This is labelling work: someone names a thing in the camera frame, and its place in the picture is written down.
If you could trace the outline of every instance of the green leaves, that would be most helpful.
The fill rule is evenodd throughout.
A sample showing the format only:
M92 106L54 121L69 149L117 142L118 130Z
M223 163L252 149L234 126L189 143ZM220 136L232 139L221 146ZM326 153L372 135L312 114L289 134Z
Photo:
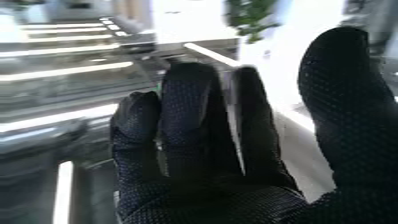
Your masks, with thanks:
M237 35L248 36L246 43L255 43L262 38L259 33L278 24L262 25L259 22L271 14L269 7L275 0L227 0L229 3L229 26L237 29Z

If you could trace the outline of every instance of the glove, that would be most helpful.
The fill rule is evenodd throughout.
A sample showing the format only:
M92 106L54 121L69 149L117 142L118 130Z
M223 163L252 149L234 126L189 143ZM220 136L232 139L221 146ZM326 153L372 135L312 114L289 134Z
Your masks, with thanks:
M214 69L197 63L175 65L163 78L161 102L152 92L131 94L120 102L111 118L111 152L122 223L241 223L252 219L252 223L271 223L287 220L293 209L305 206L280 161L255 70L241 68L234 78L245 176ZM156 163L157 120L166 176Z
M312 204L280 161L255 70L237 69L234 79L245 175L213 68L177 65L165 74L161 102L152 92L120 102L110 143L122 223L398 223L396 103L369 65L365 33L326 31L301 59L298 88L337 186Z

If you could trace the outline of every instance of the ceiling light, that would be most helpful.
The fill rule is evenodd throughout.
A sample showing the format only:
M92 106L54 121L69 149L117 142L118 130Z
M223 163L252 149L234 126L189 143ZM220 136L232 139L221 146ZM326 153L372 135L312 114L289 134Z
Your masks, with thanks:
M129 36L129 34L126 34L126 32L122 32L122 31L117 31L117 32L115 32L115 36L118 36L118 37L126 37L126 36Z
M94 32L104 31L104 27L81 28L81 29L63 29L63 30L26 30L26 34L46 34L46 33L78 33L78 32Z
M30 38L24 43L46 43L46 42L60 42L60 41L74 41L74 40L95 40L108 39L111 35L92 35L92 36L70 36L70 37L47 37L47 38Z
M58 123L62 121L67 121L78 118L94 119L97 117L110 116L115 113L115 109L117 109L117 104L108 104L99 107L92 107L85 110L76 110L72 112L65 112L44 117L37 117L37 118L5 123L0 125L0 133Z
M67 161L58 165L54 203L53 203L53 224L69 224L70 189L72 189L72 162Z
M140 32L138 32L138 34L152 34L154 33L154 30L142 30Z
M120 27L115 26L115 25L108 25L108 29L110 29L110 30L120 30Z
M113 22L111 22L111 21L108 21L108 20L104 20L104 21L102 21L102 24L106 24L106 25L108 25L108 24L113 24Z
M70 53L70 52L83 52L83 51L97 51L97 50L110 50L118 47L118 44L110 45L95 45L86 47L65 47L65 48L53 48L42 50L28 50L28 51L8 51L0 52L0 58L3 57L21 57L42 54L58 54L58 53Z
M46 134L47 132L54 131L54 128L44 128L40 130L35 130L35 131L30 131L28 133L21 133L21 134L15 134L5 138L0 138L0 142L8 142L8 141L14 141L21 138L28 138L28 137L33 137L37 135L42 135Z
M97 58L97 59L92 59L90 61L101 62L101 61L106 61L106 59L104 58Z
M195 52L198 52L202 55L205 55L207 57L211 57L218 62L221 62L223 64L227 64L230 67L239 67L241 66L241 63L236 60L232 60L223 55L220 55L218 53L214 53L211 50L207 50L197 44L186 43L182 46L189 50L193 50Z
M72 28L72 27L99 27L101 23L78 23L78 24L42 24L42 25L21 25L22 29L51 29L51 28Z
M53 77L53 76L70 75L83 72L94 72L94 71L101 71L101 70L115 69L115 68L124 68L131 65L133 65L133 62L118 62L118 63L111 63L104 65L92 65L92 66L38 71L38 72L8 74L0 76L0 82L21 81L21 80L30 80L37 78Z

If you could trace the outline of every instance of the finger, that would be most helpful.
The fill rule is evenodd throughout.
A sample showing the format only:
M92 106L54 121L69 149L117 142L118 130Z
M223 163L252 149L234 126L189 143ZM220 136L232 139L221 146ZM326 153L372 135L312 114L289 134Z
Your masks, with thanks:
M301 59L298 89L337 186L390 181L398 109L369 64L364 31L335 28L316 38Z
M118 104L110 121L111 154L122 189L159 176L154 135L159 102L154 92L133 93Z
M220 100L214 85L216 72L207 65L184 63L170 68L161 88L161 137L168 175L175 178L205 177L211 173L209 151L221 142L218 135L209 136L209 124L216 122L207 112L220 114L220 107L209 109Z
M209 127L209 160L213 175L218 177L232 175L236 177L236 175L241 176L243 173L229 128L220 79L214 70L207 97L205 118Z
M234 81L245 174L252 180L296 190L294 179L280 160L271 108L253 68L245 67L236 70Z

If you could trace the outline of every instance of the black glove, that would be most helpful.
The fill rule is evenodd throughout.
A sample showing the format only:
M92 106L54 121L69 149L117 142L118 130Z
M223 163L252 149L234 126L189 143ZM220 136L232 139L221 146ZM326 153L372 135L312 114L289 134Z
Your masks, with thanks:
M271 111L253 69L239 69L234 78L245 176L214 69L197 63L179 64L165 74L161 103L152 92L134 93L120 102L111 119L111 150L124 223L241 223L252 215L257 222L268 223L287 219L291 210L305 206L280 161ZM157 119L166 177L156 165Z
M134 93L111 118L122 223L398 223L396 103L371 71L365 34L330 30L310 44L298 86L337 189L307 205L280 161L277 132L253 69L234 72L241 175L216 72L170 68L161 89ZM166 177L154 135L159 120Z

